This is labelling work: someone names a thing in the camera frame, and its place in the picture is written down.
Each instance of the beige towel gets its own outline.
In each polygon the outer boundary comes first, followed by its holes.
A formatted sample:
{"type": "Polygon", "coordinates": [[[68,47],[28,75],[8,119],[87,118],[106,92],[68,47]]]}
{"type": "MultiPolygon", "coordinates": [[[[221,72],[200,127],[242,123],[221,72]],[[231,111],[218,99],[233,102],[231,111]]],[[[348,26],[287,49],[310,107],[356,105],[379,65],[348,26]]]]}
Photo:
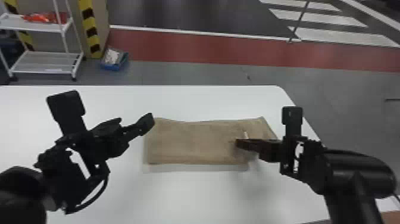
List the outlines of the beige towel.
{"type": "Polygon", "coordinates": [[[263,118],[178,122],[157,118],[145,135],[149,164],[245,164],[246,152],[235,147],[236,138],[276,139],[263,118]]]}

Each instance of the cable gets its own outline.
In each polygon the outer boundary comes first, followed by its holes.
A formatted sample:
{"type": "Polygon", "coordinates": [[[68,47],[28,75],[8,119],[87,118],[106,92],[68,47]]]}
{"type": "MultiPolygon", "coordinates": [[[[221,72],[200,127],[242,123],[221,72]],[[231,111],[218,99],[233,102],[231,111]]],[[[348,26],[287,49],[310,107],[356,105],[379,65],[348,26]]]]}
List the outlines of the cable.
{"type": "Polygon", "coordinates": [[[396,198],[396,200],[400,203],[400,198],[396,194],[393,194],[393,196],[396,198]]]}
{"type": "Polygon", "coordinates": [[[106,189],[108,185],[108,177],[106,177],[103,181],[103,185],[101,186],[101,189],[97,192],[95,196],[93,196],[91,199],[89,199],[87,202],[83,203],[80,206],[77,206],[75,208],[66,208],[65,209],[65,214],[72,214],[78,211],[81,211],[82,209],[85,209],[87,206],[91,205],[93,202],[95,202],[101,194],[103,194],[104,190],[106,189]]]}

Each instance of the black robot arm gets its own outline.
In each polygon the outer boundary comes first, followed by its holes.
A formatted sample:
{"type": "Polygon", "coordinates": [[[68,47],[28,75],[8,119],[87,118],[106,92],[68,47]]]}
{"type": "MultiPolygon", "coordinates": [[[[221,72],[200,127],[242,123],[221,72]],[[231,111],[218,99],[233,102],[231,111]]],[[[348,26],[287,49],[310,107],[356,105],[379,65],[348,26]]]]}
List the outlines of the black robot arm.
{"type": "Polygon", "coordinates": [[[330,150],[319,141],[301,135],[303,111],[285,107],[282,141],[237,139],[236,146],[259,153],[261,160],[280,163],[280,173],[308,184],[323,195],[333,224],[383,224],[376,198],[395,192],[396,178],[377,158],[342,150],[330,150]],[[296,156],[298,144],[303,152],[296,156]]]}
{"type": "MultiPolygon", "coordinates": [[[[132,139],[143,136],[154,126],[153,116],[148,113],[127,127],[122,127],[122,119],[116,118],[87,130],[82,119],[85,108],[77,91],[50,96],[47,102],[63,136],[37,158],[34,167],[41,172],[13,167],[0,174],[0,212],[13,208],[12,204],[21,210],[38,202],[35,208],[41,211],[63,209],[65,214],[71,214],[84,209],[107,187],[110,170],[106,161],[121,156],[132,139]],[[71,161],[73,151],[81,156],[90,174],[88,178],[71,161]],[[83,202],[101,183],[95,196],[83,202]]],[[[0,214],[0,220],[11,217],[8,214],[0,214]]]]}

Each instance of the red floor marking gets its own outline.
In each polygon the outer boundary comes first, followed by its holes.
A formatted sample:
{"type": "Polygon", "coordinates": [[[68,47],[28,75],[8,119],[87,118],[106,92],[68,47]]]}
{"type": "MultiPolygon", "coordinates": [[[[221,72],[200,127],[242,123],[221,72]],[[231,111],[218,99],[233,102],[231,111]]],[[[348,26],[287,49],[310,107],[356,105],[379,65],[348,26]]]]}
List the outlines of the red floor marking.
{"type": "Polygon", "coordinates": [[[400,49],[111,29],[131,60],[400,72],[400,49]]]}

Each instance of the wire shelf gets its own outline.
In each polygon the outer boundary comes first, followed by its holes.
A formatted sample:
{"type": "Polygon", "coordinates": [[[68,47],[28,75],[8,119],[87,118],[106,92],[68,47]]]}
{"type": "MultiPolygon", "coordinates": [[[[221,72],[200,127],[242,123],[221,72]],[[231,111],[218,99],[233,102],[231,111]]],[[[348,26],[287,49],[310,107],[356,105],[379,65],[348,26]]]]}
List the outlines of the wire shelf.
{"type": "Polygon", "coordinates": [[[83,53],[26,51],[10,69],[13,73],[71,74],[79,66],[83,53]]]}
{"type": "Polygon", "coordinates": [[[48,33],[65,33],[73,22],[72,18],[68,19],[66,24],[60,25],[54,23],[35,23],[22,19],[22,15],[4,13],[0,16],[0,30],[24,30],[48,33]]]}

